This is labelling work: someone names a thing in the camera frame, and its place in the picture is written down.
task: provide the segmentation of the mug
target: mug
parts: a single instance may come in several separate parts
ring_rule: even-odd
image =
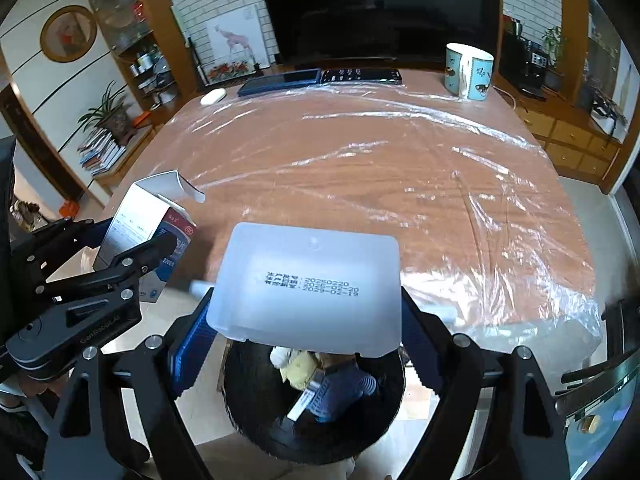
[[[491,86],[494,56],[474,46],[461,43],[447,45],[444,86],[463,99],[483,101]]]

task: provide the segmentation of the stack of books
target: stack of books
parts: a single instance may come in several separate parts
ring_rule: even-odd
[[[126,146],[116,144],[109,130],[97,128],[78,146],[80,164],[96,176],[109,171],[126,149]]]

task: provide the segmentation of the round wooden frame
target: round wooden frame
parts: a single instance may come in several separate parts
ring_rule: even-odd
[[[49,46],[45,43],[45,36],[47,31],[49,30],[49,27],[51,26],[51,23],[68,12],[77,12],[78,14],[82,14],[84,17],[86,17],[89,20],[91,30],[89,31],[89,38],[82,50],[76,52],[71,56],[59,56],[58,54],[53,53],[50,50]],[[47,56],[50,60],[56,61],[58,63],[70,63],[72,61],[75,61],[76,59],[80,59],[82,56],[84,56],[84,54],[89,52],[89,49],[91,49],[91,47],[95,43],[95,37],[97,33],[98,26],[95,23],[95,18],[92,12],[86,7],[80,5],[69,5],[66,7],[62,7],[61,9],[58,9],[56,12],[54,12],[51,16],[49,16],[49,19],[47,19],[45,24],[42,26],[42,30],[40,31],[40,48],[42,49],[44,55]]]

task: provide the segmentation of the television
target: television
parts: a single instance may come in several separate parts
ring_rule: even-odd
[[[266,0],[280,62],[444,63],[447,43],[496,53],[500,0]]]

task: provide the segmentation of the green plant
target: green plant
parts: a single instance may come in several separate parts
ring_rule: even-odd
[[[97,108],[89,108],[88,113],[85,113],[78,119],[78,124],[82,126],[82,130],[86,131],[90,126],[96,127],[103,120],[109,117],[117,108],[121,107],[124,103],[124,95],[118,96],[121,92],[124,92],[124,87],[118,90],[116,93],[111,93],[111,89],[116,84],[115,81],[111,81],[107,85],[107,89],[102,94],[102,102]]]
[[[562,29],[557,25],[548,28],[542,36],[545,42],[546,53],[549,54],[549,63],[553,68],[557,68],[562,60],[562,50],[566,43],[566,38],[562,35]]]

